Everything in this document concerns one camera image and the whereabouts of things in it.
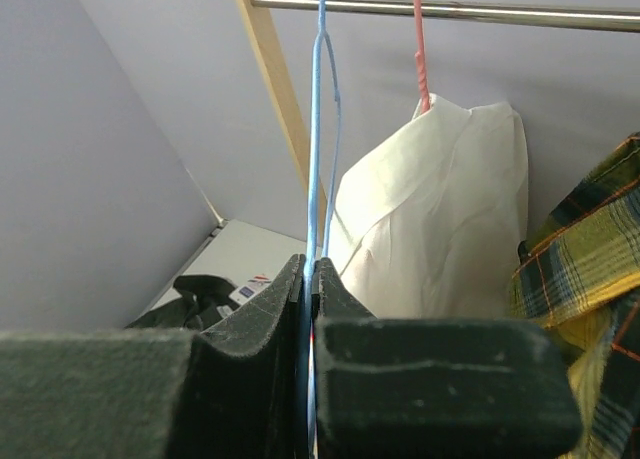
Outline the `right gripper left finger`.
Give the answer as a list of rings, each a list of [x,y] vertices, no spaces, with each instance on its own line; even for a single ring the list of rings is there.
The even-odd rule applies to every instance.
[[[300,458],[304,259],[204,332],[1,337],[5,458]]]

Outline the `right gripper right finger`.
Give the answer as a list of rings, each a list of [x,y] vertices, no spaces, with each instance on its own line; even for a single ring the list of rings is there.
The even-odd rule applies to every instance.
[[[561,355],[535,324],[374,317],[333,263],[313,282],[323,458],[556,458],[583,432]]]

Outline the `dark pinstriped shirt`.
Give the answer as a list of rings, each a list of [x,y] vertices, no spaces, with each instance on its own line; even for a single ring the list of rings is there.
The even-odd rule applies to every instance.
[[[127,328],[204,331],[240,308],[229,298],[237,287],[218,276],[181,275],[173,282],[177,298],[151,309]]]

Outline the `blue wire hanger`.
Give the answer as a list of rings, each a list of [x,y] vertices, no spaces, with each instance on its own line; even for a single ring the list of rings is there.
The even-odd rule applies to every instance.
[[[321,76],[322,54],[327,53],[332,75],[336,105],[336,139],[333,158],[338,158],[342,132],[342,104],[334,48],[326,27],[327,0],[318,0],[317,34],[312,49],[311,78],[311,126],[309,153],[309,185],[307,191],[306,251],[302,269],[301,295],[298,302],[298,336],[296,356],[295,392],[295,453],[298,458],[313,458],[316,438],[316,388],[314,363],[313,326],[313,274],[318,257],[329,250],[329,240],[318,239],[319,226],[324,233],[330,231],[335,204],[335,180],[337,164],[333,163],[329,183],[326,211],[318,209],[320,198],[320,140],[321,140]]]

